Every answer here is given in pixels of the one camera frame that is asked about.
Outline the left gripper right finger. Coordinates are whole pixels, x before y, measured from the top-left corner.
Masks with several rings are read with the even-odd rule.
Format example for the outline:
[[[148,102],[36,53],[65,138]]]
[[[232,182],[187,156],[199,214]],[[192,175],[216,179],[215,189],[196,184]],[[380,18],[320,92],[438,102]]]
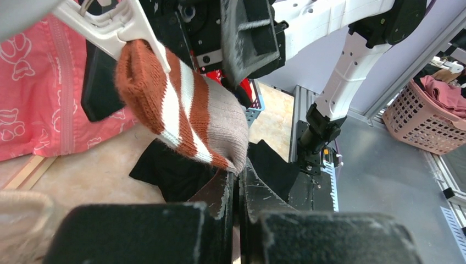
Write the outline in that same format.
[[[410,232],[390,216],[296,210],[251,162],[239,191],[242,263],[421,263]]]

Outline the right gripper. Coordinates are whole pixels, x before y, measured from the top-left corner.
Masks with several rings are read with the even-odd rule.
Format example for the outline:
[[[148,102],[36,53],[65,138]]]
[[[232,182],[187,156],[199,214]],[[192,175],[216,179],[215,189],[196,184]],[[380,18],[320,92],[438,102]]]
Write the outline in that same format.
[[[200,73],[221,70],[232,86],[285,64],[285,21],[273,1],[141,1],[156,38]],[[86,41],[81,107],[91,122],[121,110],[114,85],[116,60]]]

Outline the pink laundry basket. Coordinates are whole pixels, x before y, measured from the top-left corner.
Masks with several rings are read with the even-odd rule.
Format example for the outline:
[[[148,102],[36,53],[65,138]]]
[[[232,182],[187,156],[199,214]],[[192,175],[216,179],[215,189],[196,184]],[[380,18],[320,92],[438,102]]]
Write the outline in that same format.
[[[397,140],[437,155],[465,144],[465,98],[459,86],[427,75],[411,80],[382,119]]]

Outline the wooden frame post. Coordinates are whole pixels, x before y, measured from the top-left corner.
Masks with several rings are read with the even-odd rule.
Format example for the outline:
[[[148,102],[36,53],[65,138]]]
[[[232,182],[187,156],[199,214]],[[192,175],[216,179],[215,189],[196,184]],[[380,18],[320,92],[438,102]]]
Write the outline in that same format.
[[[1,190],[30,190],[57,157],[26,155],[1,162]]]

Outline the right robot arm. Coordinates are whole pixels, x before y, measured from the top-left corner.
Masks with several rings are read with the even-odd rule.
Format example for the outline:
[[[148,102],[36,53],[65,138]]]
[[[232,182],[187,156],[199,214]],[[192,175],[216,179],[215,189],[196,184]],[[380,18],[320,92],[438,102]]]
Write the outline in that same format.
[[[64,1],[54,15],[116,59],[115,86],[169,148],[238,173],[248,125],[229,85],[281,68],[316,40],[346,29],[345,44],[308,112],[300,144],[319,153],[337,137],[368,73],[423,20],[425,1],[121,1],[100,15]]]

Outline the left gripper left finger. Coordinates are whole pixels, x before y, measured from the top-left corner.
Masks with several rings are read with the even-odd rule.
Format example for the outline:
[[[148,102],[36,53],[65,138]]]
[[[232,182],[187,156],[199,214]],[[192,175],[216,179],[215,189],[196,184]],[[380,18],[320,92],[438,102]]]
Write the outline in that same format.
[[[234,176],[218,172],[190,200],[89,204],[63,219],[44,263],[231,263]]]

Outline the grey brown striped sock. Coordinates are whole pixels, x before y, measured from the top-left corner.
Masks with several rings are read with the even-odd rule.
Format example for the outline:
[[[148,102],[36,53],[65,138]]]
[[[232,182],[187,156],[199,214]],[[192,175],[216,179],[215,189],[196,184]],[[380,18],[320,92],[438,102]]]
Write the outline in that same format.
[[[237,98],[170,51],[166,73],[150,46],[128,42],[115,86],[138,121],[179,154],[238,174],[247,160],[249,127]]]

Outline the pink printed shirt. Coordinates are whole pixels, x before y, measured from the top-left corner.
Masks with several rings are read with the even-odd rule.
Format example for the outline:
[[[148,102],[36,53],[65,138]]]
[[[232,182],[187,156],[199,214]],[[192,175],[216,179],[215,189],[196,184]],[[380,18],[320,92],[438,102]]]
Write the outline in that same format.
[[[85,39],[49,15],[1,43],[1,160],[86,151],[135,125],[127,108],[90,122]]]

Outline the beige and red animal sock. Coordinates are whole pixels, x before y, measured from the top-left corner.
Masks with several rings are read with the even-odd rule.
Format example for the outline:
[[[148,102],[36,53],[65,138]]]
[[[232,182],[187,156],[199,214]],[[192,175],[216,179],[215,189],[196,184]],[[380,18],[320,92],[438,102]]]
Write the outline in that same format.
[[[49,195],[1,191],[1,263],[41,263],[66,209]]]

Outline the light blue plastic basket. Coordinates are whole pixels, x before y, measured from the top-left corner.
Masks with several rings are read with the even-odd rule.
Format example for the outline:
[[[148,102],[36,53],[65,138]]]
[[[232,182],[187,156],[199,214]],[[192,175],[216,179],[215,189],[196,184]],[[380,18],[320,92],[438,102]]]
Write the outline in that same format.
[[[265,110],[263,96],[259,88],[259,83],[256,80],[249,80],[250,88],[252,90],[252,105],[246,109],[246,119],[248,126],[251,127],[253,122],[258,118],[262,111]]]

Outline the white plastic sock hanger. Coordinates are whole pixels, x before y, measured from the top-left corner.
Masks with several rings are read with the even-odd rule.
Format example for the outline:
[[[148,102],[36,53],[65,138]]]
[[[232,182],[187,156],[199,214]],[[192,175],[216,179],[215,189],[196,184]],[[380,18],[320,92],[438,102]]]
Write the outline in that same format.
[[[156,39],[139,1],[121,1],[101,15],[87,9],[91,1],[1,1],[1,40],[25,30],[48,14],[53,14],[114,59],[125,44],[145,40],[165,73],[170,72],[165,47]]]

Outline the black cloth pile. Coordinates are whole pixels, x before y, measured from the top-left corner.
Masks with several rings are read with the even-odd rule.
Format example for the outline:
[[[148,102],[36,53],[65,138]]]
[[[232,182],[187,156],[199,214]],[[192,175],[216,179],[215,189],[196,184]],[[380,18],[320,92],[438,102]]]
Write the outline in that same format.
[[[300,168],[285,162],[264,140],[248,145],[249,160],[259,178],[284,201],[289,200]],[[184,202],[205,186],[217,169],[185,158],[158,140],[152,141],[129,173],[159,187],[166,202]]]

